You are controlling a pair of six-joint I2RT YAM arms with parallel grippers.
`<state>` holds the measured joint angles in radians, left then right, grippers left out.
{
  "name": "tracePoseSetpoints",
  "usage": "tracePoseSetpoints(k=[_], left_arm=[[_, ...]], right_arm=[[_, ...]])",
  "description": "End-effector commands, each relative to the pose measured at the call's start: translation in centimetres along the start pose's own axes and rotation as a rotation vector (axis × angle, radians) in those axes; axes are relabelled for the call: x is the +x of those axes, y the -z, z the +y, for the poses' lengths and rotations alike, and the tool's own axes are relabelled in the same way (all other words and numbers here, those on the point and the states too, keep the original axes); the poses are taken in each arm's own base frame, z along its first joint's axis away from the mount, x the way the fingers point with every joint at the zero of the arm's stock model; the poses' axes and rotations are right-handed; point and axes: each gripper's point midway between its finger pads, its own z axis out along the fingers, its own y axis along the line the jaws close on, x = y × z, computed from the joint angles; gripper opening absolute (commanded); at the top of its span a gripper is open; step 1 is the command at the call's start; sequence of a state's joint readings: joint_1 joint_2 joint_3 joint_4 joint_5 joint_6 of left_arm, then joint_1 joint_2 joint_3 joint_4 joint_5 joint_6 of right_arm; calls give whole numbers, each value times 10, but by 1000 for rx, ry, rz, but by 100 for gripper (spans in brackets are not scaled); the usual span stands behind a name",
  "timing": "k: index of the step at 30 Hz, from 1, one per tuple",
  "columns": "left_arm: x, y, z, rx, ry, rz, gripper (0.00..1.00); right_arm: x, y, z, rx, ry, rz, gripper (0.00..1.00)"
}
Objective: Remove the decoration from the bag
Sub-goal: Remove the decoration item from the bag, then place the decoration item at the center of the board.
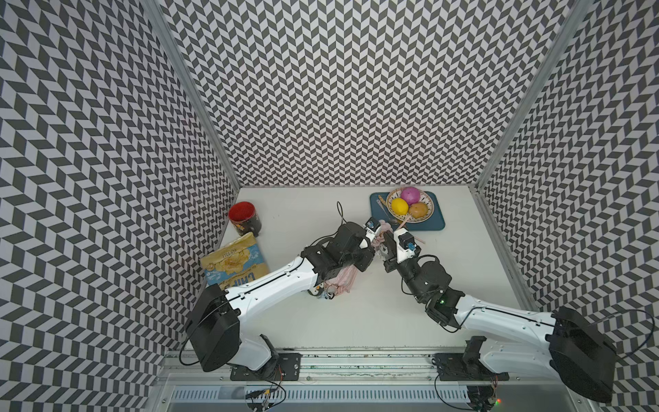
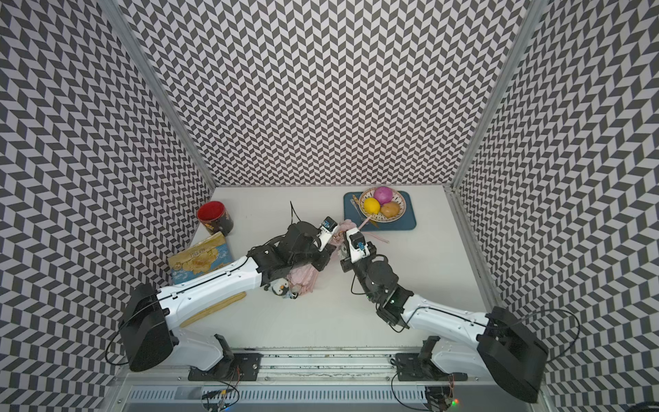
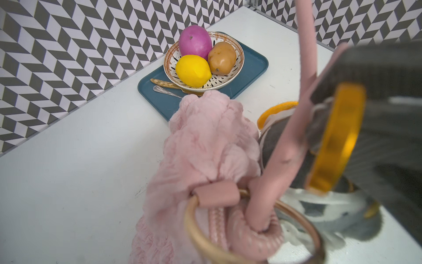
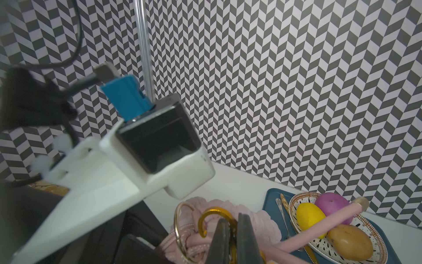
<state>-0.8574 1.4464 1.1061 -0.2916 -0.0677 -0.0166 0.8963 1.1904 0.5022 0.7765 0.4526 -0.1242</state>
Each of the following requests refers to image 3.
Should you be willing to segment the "grey yellow plush keychain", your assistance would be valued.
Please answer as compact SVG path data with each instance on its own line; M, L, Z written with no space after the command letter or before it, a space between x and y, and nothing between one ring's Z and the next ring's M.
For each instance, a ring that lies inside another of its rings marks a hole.
M323 135L280 199L307 217L331 249L343 247L346 238L372 240L382 229L379 203L342 175L357 143L366 95L363 86L343 82L334 97L314 107L312 119L322 119Z

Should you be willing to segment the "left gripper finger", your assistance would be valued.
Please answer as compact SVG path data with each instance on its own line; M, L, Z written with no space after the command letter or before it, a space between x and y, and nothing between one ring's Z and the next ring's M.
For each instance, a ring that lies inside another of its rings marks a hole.
M311 95L316 105L342 83L366 90L357 143L342 175L380 202L422 240L422 43L350 47L327 68ZM323 135L311 119L309 146Z

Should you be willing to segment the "pink knitted bag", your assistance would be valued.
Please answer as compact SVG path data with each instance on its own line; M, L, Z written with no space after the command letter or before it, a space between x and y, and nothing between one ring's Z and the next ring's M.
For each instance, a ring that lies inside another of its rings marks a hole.
M271 114L285 121L265 169L258 129L243 106L218 91L185 96L172 116L163 160L146 190L132 264L264 263L284 238L274 205L307 153L304 132L317 84L311 1L296 2L301 86L298 105Z

